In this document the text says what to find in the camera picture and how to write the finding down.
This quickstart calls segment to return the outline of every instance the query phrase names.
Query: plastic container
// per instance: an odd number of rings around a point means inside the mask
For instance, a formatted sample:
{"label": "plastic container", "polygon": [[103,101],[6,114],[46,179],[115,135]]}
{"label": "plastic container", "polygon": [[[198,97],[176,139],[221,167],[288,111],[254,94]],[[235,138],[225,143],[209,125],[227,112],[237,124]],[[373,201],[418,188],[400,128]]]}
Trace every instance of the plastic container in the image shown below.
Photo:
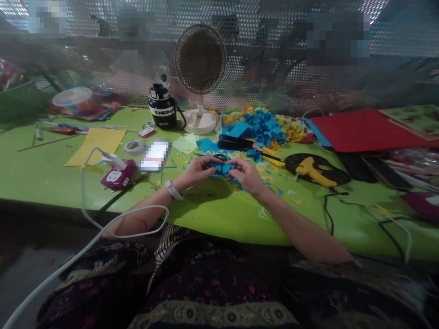
{"label": "plastic container", "polygon": [[0,92],[0,123],[43,112],[49,101],[33,80]]}
{"label": "plastic container", "polygon": [[73,114],[93,113],[97,109],[97,105],[93,100],[93,91],[86,87],[64,90],[55,95],[52,103],[65,108]]}

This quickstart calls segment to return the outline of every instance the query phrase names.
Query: tape roll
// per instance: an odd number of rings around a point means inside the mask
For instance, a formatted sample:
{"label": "tape roll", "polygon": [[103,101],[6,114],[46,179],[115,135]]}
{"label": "tape roll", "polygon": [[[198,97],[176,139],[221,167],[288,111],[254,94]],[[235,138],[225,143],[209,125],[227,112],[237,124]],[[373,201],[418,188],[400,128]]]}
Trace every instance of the tape roll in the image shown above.
{"label": "tape roll", "polygon": [[129,155],[139,155],[145,149],[145,145],[138,140],[132,140],[125,144],[123,150]]}

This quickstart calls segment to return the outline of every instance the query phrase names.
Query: hand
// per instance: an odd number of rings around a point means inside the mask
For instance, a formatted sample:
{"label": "hand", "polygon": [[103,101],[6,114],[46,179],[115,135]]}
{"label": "hand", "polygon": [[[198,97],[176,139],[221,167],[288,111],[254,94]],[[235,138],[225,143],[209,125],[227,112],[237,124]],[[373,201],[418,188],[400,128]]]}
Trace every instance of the hand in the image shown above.
{"label": "hand", "polygon": [[192,159],[186,170],[172,182],[175,189],[181,194],[184,190],[201,183],[216,173],[215,167],[208,168],[210,162],[223,163],[220,159],[210,155]]}
{"label": "hand", "polygon": [[245,161],[243,158],[235,158],[227,161],[227,164],[235,165],[235,169],[229,170],[229,174],[235,177],[252,197],[257,198],[263,192],[269,190],[253,163]]}

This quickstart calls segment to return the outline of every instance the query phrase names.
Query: fan grille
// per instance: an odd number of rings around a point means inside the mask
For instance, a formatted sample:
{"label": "fan grille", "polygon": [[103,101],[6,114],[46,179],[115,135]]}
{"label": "fan grille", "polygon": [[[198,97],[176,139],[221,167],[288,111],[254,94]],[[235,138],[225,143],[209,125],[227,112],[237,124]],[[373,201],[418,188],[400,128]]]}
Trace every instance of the fan grille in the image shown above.
{"label": "fan grille", "polygon": [[207,94],[225,72],[225,47],[220,35],[204,24],[183,32],[175,50],[175,68],[183,86],[195,94]]}

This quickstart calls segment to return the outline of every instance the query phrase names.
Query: forearm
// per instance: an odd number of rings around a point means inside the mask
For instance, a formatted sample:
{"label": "forearm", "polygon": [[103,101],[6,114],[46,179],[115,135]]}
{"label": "forearm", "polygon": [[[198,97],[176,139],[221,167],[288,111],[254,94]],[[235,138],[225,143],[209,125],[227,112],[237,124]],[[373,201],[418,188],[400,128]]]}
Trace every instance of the forearm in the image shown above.
{"label": "forearm", "polygon": [[270,189],[267,188],[255,198],[270,212],[294,247],[307,260],[327,264],[353,260],[349,252],[333,236],[295,211]]}
{"label": "forearm", "polygon": [[[186,188],[188,188],[179,180],[178,177],[172,181],[172,184],[180,194]],[[129,209],[129,211],[153,205],[168,207],[173,200],[174,199],[168,192],[167,188],[163,186],[156,193]],[[125,236],[148,232],[164,212],[164,209],[155,207],[129,214],[110,226],[108,233],[118,236]],[[108,233],[104,234],[104,236],[110,238],[111,235]]]}

